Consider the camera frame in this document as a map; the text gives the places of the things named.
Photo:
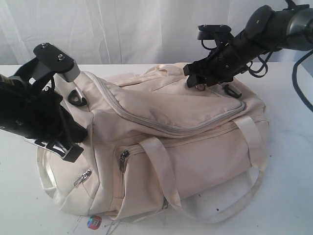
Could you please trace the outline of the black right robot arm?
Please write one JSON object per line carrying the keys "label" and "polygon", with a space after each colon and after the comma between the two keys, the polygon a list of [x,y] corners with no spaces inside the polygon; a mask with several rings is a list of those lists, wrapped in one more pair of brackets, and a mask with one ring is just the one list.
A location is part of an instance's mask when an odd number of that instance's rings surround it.
{"label": "black right robot arm", "polygon": [[262,54],[271,57],[281,49],[309,51],[313,48],[313,9],[308,4],[289,3],[288,8],[274,11],[264,5],[251,15],[237,36],[231,34],[227,25],[204,24],[198,31],[198,40],[213,40],[216,47],[210,49],[207,57],[184,66],[189,88],[228,83],[246,71],[260,78],[260,72],[268,69],[268,59],[261,60],[258,70],[248,66],[253,59]]}

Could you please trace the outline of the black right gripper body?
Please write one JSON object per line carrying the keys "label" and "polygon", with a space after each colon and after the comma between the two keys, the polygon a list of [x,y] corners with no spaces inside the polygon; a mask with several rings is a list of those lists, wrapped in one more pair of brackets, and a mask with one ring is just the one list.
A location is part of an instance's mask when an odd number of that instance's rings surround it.
{"label": "black right gripper body", "polygon": [[259,46],[238,34],[208,60],[208,70],[218,83],[231,82],[234,76],[246,72],[247,64],[258,55]]}

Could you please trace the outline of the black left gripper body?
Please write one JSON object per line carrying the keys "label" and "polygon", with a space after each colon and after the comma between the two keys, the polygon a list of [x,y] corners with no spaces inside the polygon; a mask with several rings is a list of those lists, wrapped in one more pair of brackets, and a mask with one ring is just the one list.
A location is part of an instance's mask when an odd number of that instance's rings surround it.
{"label": "black left gripper body", "polygon": [[18,76],[0,77],[0,128],[24,137],[39,147],[67,154],[67,111],[55,92],[52,76],[29,83]]}

